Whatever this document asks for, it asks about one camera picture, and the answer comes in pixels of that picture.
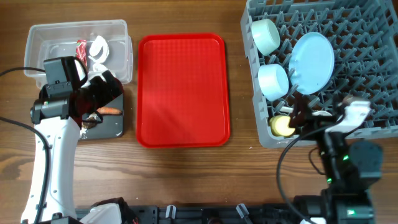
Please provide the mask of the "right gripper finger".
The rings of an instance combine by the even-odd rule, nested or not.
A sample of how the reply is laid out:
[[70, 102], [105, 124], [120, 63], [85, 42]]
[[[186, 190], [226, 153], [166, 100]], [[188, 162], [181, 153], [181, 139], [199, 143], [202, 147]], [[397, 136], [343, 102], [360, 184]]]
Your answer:
[[342, 93], [333, 95], [333, 116], [340, 117], [345, 115], [345, 108], [350, 104], [351, 95]]
[[293, 112], [290, 114], [289, 127], [297, 128], [303, 126], [308, 114], [308, 106], [302, 98], [297, 98], [294, 104]]

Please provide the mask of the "white plastic spoon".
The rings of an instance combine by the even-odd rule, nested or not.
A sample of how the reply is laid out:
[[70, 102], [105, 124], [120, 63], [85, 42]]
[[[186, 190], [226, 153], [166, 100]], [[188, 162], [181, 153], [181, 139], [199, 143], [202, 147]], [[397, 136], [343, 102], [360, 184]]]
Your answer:
[[[292, 113], [293, 111], [294, 111], [293, 108], [290, 108], [290, 107], [287, 107], [287, 106], [283, 106], [280, 109], [280, 112], [282, 112], [282, 113]], [[327, 111], [322, 111], [322, 110], [315, 111], [315, 112], [312, 113], [312, 115], [314, 115], [314, 116], [332, 116], [331, 113], [329, 113]]]

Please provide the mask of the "orange carrot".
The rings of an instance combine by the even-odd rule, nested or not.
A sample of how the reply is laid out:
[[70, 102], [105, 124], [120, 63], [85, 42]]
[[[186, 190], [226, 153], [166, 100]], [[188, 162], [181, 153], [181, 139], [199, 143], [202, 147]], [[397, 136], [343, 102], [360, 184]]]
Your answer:
[[101, 107], [96, 110], [99, 114], [105, 115], [119, 115], [122, 114], [122, 111], [117, 108], [110, 108], [110, 107]]

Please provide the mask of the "yellow plastic cup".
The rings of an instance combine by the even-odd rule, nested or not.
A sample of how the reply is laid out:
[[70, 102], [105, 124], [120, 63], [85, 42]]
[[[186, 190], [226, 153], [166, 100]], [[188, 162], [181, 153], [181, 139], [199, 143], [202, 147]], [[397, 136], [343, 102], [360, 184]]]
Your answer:
[[290, 116], [277, 115], [269, 120], [271, 132], [275, 136], [289, 137], [295, 132], [295, 128], [289, 126]]

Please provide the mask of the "dark brown food scrap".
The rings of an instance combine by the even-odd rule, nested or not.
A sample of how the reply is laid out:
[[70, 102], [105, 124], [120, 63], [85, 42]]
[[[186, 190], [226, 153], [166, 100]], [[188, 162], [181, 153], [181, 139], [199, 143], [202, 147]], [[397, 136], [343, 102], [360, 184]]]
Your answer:
[[97, 125], [97, 115], [91, 114], [89, 117], [85, 118], [82, 122], [82, 128], [91, 129]]

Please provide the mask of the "small light blue bowl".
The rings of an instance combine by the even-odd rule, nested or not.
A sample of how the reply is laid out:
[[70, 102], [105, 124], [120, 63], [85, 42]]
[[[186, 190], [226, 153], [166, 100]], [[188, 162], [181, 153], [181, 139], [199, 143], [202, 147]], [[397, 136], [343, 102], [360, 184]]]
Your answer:
[[259, 86], [269, 101], [285, 96], [289, 90], [289, 79], [282, 66], [278, 64], [261, 65], [258, 71]]

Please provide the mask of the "white rice grains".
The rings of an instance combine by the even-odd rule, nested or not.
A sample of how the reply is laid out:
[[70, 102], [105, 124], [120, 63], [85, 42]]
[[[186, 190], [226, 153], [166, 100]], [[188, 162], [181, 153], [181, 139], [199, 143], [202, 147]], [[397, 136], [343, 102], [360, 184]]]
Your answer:
[[[98, 115], [97, 115], [97, 124], [100, 122], [100, 119], [99, 119], [99, 117], [98, 117]], [[82, 128], [82, 124], [81, 124], [81, 130], [80, 130], [80, 139], [87, 139], [88, 137], [87, 137], [87, 134], [88, 134], [88, 131], [89, 131], [90, 129], [84, 129], [84, 128]]]

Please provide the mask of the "large light blue plate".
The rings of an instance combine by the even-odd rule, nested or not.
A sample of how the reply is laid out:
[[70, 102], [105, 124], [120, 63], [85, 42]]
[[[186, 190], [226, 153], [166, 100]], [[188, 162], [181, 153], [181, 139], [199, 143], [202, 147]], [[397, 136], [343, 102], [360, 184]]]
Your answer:
[[297, 91], [311, 95], [320, 91], [330, 81], [335, 66], [335, 55], [330, 41], [318, 32], [303, 35], [292, 50], [289, 70], [290, 82]]

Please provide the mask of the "red snack wrapper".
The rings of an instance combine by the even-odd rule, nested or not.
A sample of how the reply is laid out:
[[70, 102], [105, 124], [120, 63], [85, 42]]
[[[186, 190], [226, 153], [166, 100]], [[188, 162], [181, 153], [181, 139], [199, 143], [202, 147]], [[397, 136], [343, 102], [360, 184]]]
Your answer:
[[87, 66], [86, 61], [86, 45], [87, 41], [83, 39], [79, 39], [76, 42], [75, 56]]

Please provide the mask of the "white plastic wrap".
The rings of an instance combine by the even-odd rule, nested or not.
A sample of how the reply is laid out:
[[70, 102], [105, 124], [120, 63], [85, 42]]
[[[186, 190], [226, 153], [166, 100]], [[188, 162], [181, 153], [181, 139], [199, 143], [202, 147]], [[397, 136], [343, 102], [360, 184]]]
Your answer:
[[90, 60], [89, 79], [101, 76], [107, 70], [116, 77], [113, 51], [103, 36], [97, 35], [96, 39], [91, 43], [88, 58]]

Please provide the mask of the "mint green bowl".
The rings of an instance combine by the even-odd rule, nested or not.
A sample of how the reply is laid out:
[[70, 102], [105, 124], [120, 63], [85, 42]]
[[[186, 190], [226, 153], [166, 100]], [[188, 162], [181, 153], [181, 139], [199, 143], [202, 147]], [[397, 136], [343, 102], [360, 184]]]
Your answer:
[[279, 31], [270, 19], [254, 21], [251, 25], [251, 30], [253, 41], [261, 54], [270, 55], [279, 48]]

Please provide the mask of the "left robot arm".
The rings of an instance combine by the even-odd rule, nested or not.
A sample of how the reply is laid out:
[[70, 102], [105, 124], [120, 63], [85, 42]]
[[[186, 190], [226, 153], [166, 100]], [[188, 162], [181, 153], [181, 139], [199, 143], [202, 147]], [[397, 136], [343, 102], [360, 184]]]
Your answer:
[[47, 82], [30, 109], [35, 159], [21, 223], [76, 217], [73, 171], [83, 116], [124, 93], [109, 70], [88, 78], [85, 64], [74, 56], [47, 59], [44, 71]]

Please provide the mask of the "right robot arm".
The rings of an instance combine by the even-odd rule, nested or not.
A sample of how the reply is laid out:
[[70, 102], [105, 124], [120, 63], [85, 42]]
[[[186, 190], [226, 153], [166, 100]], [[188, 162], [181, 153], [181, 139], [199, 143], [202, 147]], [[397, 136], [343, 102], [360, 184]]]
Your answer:
[[335, 98], [334, 112], [323, 116], [315, 115], [301, 94], [294, 97], [289, 125], [302, 129], [302, 140], [316, 142], [328, 184], [320, 195], [294, 197], [294, 208], [311, 221], [374, 223], [369, 188], [381, 178], [382, 147], [367, 140], [346, 142], [346, 137], [364, 123], [370, 102], [352, 95]]

